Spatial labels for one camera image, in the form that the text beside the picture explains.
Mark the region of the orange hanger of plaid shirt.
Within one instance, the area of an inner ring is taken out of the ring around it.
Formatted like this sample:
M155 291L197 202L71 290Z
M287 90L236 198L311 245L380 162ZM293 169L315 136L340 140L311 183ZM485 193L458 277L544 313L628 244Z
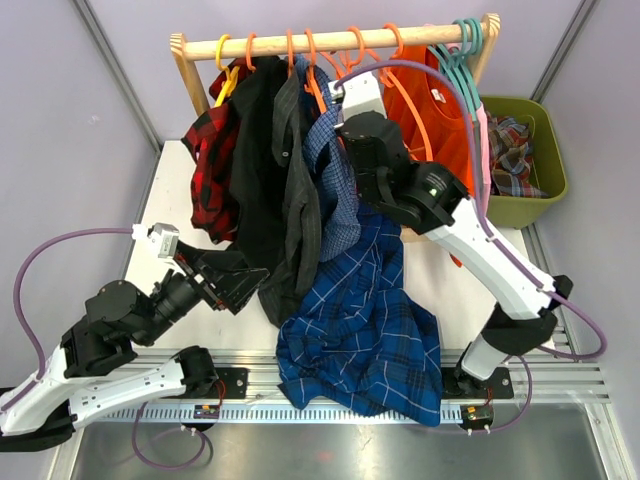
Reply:
M398 27L393 24L393 23L385 23L383 26L384 29L388 29L391 30L392 33L394 34L395 40L396 40L396 44L397 44L397 50L396 52L391 56L391 59L398 59L401 54L404 51L404 40L402 38L402 35L399 32ZM399 79L391 72L391 70L389 68L383 68L380 70L380 74L381 74L381 79L383 84L386 87L389 88L395 88L398 90L398 92L400 93L401 97L403 98L403 100L405 101L406 106L408 107L409 111L411 112L413 119L416 123L416 126L419 130L422 142L423 142L423 147L422 148L418 148L417 150L410 150L410 154L412 156L415 156L416 153L421 153L423 152L425 155L425 160L427 162L431 162L433 160L433 153L432 153L432 149L431 149L431 143L427 134L427 130L426 127L424 125L424 122L422 121L422 117L420 116L420 113L418 111L418 109L416 108L412 98L410 97L409 93L407 92L407 90L404 88L404 86L402 85L402 83L399 81Z

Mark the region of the orange hanger of blue shirt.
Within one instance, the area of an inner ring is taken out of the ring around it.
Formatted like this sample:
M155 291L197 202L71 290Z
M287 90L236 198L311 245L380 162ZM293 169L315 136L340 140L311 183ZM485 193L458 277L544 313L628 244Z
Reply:
M366 56L369 56L375 61L379 60L378 54L374 50L366 47L362 32L358 27L350 26L348 31L355 36L358 43L357 57L355 59L351 58L350 49L320 53L321 57L333 68L337 80L351 73L364 61Z

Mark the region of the brown red plaid shirt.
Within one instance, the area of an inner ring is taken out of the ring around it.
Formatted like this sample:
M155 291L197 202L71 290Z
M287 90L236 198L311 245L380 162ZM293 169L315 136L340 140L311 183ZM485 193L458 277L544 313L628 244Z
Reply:
M530 115L487 114L491 194L518 198L548 198L538 186L534 167L535 123Z

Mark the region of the dark blue plaid shirt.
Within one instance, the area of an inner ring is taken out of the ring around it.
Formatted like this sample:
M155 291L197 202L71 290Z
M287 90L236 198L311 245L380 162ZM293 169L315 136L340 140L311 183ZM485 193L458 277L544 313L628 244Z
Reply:
M367 407L400 403L438 426L443 394L436 317L404 289L401 228L361 206L358 242L321 264L299 310L281 327L280 387L361 395Z

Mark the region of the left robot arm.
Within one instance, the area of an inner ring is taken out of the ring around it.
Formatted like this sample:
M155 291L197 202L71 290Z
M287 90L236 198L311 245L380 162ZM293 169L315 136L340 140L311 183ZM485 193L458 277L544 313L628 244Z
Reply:
M194 307L239 313L267 279L238 251L204 250L178 243L173 267L151 294L115 280L85 303L85 314L61 338L43 375L23 393L1 396L1 450L38 452L119 410L160 398L203 398L219 389L207 349L186 347L166 362L127 378L107 377L151 347Z

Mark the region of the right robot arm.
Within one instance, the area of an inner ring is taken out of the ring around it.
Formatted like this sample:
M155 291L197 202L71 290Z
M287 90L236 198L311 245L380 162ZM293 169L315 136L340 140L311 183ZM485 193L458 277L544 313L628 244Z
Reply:
M476 397L499 365L547 342L554 313L572 281L552 277L525 259L487 221L466 186L444 165L411 159L400 127L369 111L340 123L336 133L355 172L359 196L376 211L426 237L457 258L494 296L484 327L445 374L445 391Z

